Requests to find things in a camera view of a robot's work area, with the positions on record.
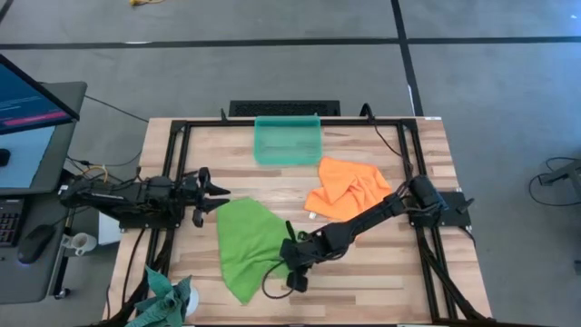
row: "black floor stripe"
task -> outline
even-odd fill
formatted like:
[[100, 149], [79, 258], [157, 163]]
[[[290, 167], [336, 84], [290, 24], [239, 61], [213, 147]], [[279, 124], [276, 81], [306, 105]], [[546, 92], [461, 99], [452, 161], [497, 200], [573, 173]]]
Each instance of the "black floor stripe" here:
[[408, 81], [409, 92], [411, 93], [414, 115], [423, 116], [424, 109], [422, 108], [421, 100], [419, 99], [418, 81], [416, 80], [414, 65], [411, 62], [411, 53], [409, 52], [408, 38], [406, 37], [406, 28], [403, 24], [403, 16], [401, 15], [399, 0], [391, 0], [391, 7], [393, 8], [393, 16], [396, 21], [396, 27], [398, 28], [401, 59], [403, 60], [403, 68], [406, 72], [406, 80]]
[[6, 0], [2, 8], [0, 8], [0, 24], [2, 24], [4, 17], [6, 17], [6, 14], [8, 13], [8, 9], [10, 9], [10, 6], [14, 1], [15, 0]]
[[408, 39], [410, 45], [519, 45], [581, 43], [581, 36], [436, 37]]
[[397, 38], [305, 38], [305, 39], [256, 39], [256, 40], [208, 40], [208, 41], [160, 41], [160, 42], [105, 42], [105, 43], [47, 43], [4, 44], [0, 50], [84, 50], [84, 49], [148, 49], [148, 48], [196, 48], [239, 46], [285, 45], [396, 45]]

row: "wooden tabletop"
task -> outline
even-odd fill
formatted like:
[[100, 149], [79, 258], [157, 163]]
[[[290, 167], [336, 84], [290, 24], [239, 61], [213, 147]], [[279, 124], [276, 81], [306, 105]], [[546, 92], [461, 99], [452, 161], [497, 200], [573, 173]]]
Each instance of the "wooden tabletop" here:
[[[140, 161], [142, 177], [162, 173], [170, 124], [170, 118], [150, 121]], [[418, 118], [418, 127], [432, 183], [441, 191], [457, 189], [458, 180], [442, 121]], [[322, 130], [324, 155], [375, 164], [392, 187], [404, 181], [402, 160], [385, 146], [373, 127], [329, 126]], [[379, 131], [392, 147], [399, 149], [395, 127], [381, 126]], [[179, 137], [172, 176], [177, 165]], [[258, 166], [252, 154], [253, 127], [193, 128], [191, 138], [186, 172], [208, 166], [212, 182], [231, 190], [232, 199], [250, 196], [280, 218], [290, 220], [296, 229], [310, 231], [327, 223], [321, 216], [310, 220], [309, 213], [302, 209], [307, 193], [320, 187], [316, 166]], [[415, 163], [411, 136], [407, 135], [407, 139], [412, 163]], [[194, 227], [191, 217], [192, 210], [189, 210], [182, 227], [176, 231], [170, 268], [173, 282], [192, 275], [192, 286], [200, 293], [200, 306], [187, 323], [430, 322], [416, 235], [406, 215], [389, 219], [362, 234], [341, 260], [315, 265], [308, 275], [307, 292], [270, 300], [258, 290], [246, 306], [236, 300], [222, 280], [215, 213], [205, 217], [203, 228]], [[446, 227], [440, 231], [450, 277], [474, 307], [489, 316], [472, 241], [458, 228]], [[121, 240], [109, 291], [113, 313], [120, 308], [123, 279], [137, 234], [138, 231], [130, 231]], [[146, 231], [133, 261], [127, 297], [143, 276], [148, 240], [149, 231]], [[445, 317], [443, 294], [435, 275], [434, 280], [440, 315]], [[273, 293], [283, 293], [284, 281], [269, 279], [267, 288]]]

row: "white pot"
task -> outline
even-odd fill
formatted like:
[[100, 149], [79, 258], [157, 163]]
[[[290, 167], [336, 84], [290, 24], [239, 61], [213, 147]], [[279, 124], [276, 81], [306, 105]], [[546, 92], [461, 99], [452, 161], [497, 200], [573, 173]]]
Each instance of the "white pot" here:
[[185, 309], [185, 316], [189, 317], [196, 311], [198, 308], [198, 303], [200, 302], [200, 294], [198, 294], [198, 290], [195, 287], [192, 287], [190, 284], [190, 299], [188, 301], [188, 306]]

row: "monitor screen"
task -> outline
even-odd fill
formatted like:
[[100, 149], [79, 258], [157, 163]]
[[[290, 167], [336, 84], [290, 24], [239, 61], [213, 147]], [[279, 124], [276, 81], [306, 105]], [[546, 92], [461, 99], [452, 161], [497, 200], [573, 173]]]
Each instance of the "monitor screen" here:
[[76, 118], [39, 83], [0, 59], [0, 134], [70, 123]]

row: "yellow cable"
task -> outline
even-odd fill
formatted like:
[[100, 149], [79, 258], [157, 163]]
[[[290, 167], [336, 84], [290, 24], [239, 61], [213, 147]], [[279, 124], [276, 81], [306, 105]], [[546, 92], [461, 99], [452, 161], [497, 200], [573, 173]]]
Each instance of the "yellow cable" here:
[[107, 171], [107, 168], [105, 168], [104, 166], [93, 166], [93, 167], [89, 167], [85, 170], [83, 170], [82, 173], [80, 173], [81, 175], [85, 176], [87, 173], [93, 171], [93, 170], [102, 170], [105, 172], [105, 178], [103, 178], [103, 183], [107, 183], [107, 178], [109, 178], [109, 172]]

